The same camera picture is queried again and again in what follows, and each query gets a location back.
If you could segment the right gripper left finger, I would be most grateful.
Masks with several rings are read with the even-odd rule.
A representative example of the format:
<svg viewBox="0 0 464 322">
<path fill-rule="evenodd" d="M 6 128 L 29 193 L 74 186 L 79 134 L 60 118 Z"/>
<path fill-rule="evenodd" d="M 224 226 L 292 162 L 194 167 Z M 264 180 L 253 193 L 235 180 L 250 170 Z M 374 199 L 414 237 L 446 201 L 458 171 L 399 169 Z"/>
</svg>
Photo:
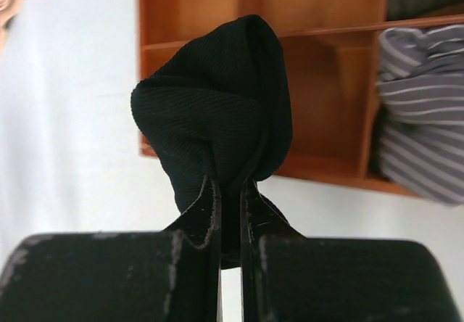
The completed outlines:
<svg viewBox="0 0 464 322">
<path fill-rule="evenodd" d="M 220 202 L 206 178 L 162 231 L 23 239 L 1 273 L 1 319 L 220 321 Z"/>
</svg>

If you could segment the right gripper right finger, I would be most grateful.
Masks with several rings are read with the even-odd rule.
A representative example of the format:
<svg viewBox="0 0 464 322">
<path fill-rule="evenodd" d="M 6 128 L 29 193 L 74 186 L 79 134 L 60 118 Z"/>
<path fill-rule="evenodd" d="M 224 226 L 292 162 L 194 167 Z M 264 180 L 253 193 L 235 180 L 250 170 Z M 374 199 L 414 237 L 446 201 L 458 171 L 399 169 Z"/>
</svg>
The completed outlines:
<svg viewBox="0 0 464 322">
<path fill-rule="evenodd" d="M 453 321 L 438 262 L 404 240 L 307 238 L 263 198 L 241 190 L 245 321 Z"/>
</svg>

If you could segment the black underwear beige waistband front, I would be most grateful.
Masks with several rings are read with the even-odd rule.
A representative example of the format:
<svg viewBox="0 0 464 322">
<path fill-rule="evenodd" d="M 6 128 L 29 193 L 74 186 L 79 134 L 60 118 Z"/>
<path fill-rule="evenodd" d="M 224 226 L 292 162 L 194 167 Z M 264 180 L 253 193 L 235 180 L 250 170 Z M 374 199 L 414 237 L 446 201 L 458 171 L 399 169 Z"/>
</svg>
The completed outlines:
<svg viewBox="0 0 464 322">
<path fill-rule="evenodd" d="M 283 49 L 272 28 L 247 15 L 195 38 L 138 83 L 130 105 L 180 211 L 205 178 L 220 187 L 222 267 L 236 268 L 241 188 L 279 169 L 293 136 Z"/>
</svg>

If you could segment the grey striped boxer underwear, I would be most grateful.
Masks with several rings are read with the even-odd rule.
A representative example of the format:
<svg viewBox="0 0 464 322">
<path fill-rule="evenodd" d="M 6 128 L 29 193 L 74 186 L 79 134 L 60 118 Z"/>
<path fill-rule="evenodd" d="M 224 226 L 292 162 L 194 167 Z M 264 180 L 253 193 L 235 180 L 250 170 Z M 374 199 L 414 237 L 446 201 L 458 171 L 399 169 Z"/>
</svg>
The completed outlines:
<svg viewBox="0 0 464 322">
<path fill-rule="evenodd" d="M 463 205 L 463 25 L 378 37 L 380 173 L 443 205 Z"/>
</svg>

